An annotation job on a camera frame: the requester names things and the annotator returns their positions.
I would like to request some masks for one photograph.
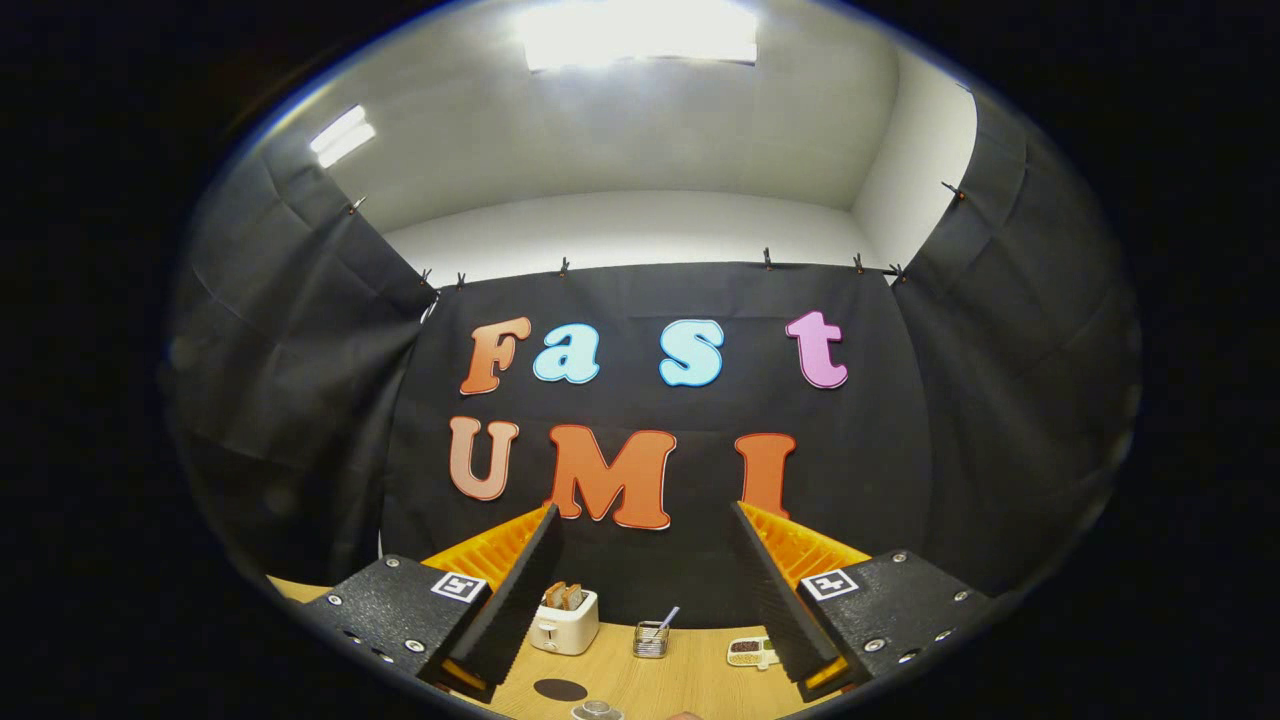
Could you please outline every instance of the orange letter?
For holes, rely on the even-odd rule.
[[[600,520],[622,493],[622,507],[613,521],[623,528],[662,530],[671,525],[671,515],[662,511],[662,486],[667,474],[667,456],[676,448],[676,437],[659,430],[640,430],[627,438],[613,459],[604,461],[591,430],[581,425],[552,428],[556,443],[556,478],[552,497],[561,516],[572,520],[582,514],[573,501],[579,488],[582,503],[593,520]]]
[[[511,441],[520,434],[513,423],[489,423],[493,452],[489,455],[489,477],[479,479],[471,473],[471,448],[475,447],[480,421],[474,418],[453,418],[453,445],[449,446],[449,477],[462,495],[476,500],[494,500],[507,489],[507,464],[511,460]]]
[[[791,518],[782,509],[782,466],[796,448],[795,438],[780,433],[742,436],[733,448],[742,456],[742,502]]]
[[[475,351],[471,354],[471,372],[467,379],[462,380],[462,395],[481,395],[498,389],[498,378],[493,375],[493,364],[498,364],[499,370],[511,366],[516,359],[516,341],[503,336],[516,336],[516,340],[525,340],[532,332],[529,318],[516,318],[504,323],[484,325],[471,333],[476,341]]]

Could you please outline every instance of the small tray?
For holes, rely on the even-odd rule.
[[[736,638],[728,643],[724,660],[735,667],[767,670],[769,665],[778,664],[778,653],[773,650],[773,641],[765,635]]]

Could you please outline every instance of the white wall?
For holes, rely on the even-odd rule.
[[[955,197],[941,183],[960,186],[978,110],[951,76],[901,47],[897,82],[888,129],[852,215],[878,256],[906,265]]]
[[[764,260],[884,268],[850,213],[749,195],[593,192],[493,205],[387,233],[433,284],[652,263]]]

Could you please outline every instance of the white ceiling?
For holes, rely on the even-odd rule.
[[[801,0],[759,17],[755,67],[644,60],[530,73],[515,22],[531,4],[438,13],[310,99],[317,133],[355,104],[378,136],[329,168],[388,233],[515,200],[701,190],[849,210],[897,94],[873,26]]]

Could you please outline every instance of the light blue letter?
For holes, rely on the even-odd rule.
[[[724,366],[716,350],[724,345],[724,331],[716,320],[676,320],[662,331],[658,345],[673,357],[658,364],[658,374],[669,386],[701,387]]]
[[[600,372],[600,366],[595,364],[595,348],[600,345],[600,333],[591,325],[582,323],[561,325],[547,333],[543,342],[547,350],[534,359],[534,374],[538,379],[549,383],[568,380],[582,384],[591,382],[591,378]]]

